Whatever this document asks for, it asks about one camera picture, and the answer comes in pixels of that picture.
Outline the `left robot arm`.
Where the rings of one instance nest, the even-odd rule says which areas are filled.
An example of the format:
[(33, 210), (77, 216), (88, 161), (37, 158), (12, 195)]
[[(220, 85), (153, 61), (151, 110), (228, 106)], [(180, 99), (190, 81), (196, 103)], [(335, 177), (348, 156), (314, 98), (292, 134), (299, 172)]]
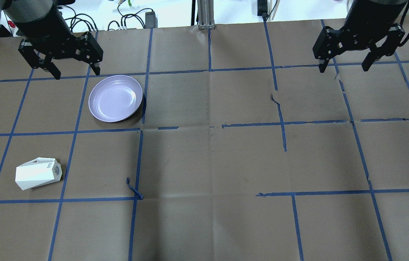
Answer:
[(0, 0), (1, 13), (5, 13), (24, 35), (18, 51), (34, 69), (48, 71), (55, 79), (61, 72), (53, 60), (73, 58), (90, 65), (100, 75), (103, 50), (89, 32), (76, 37), (58, 11), (59, 5), (72, 0)]

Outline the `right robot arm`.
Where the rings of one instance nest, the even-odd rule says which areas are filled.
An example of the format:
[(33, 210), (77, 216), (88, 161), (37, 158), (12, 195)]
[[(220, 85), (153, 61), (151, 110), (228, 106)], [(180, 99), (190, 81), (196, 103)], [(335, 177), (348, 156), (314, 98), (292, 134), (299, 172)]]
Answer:
[(402, 23), (409, 0), (354, 0), (344, 25), (335, 30), (322, 28), (313, 46), (319, 71), (325, 72), (330, 60), (346, 51), (369, 49), (362, 62), (363, 71), (383, 56), (391, 56), (409, 40)]

